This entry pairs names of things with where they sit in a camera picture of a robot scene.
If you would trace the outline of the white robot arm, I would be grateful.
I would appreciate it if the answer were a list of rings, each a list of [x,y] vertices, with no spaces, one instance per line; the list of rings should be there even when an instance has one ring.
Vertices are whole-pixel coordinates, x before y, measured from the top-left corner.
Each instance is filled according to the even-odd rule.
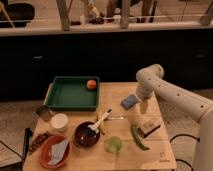
[[[192,93],[163,79],[164,69],[153,64],[136,73],[137,96],[149,99],[155,92],[164,100],[187,112],[199,125],[193,171],[213,171],[213,100]]]

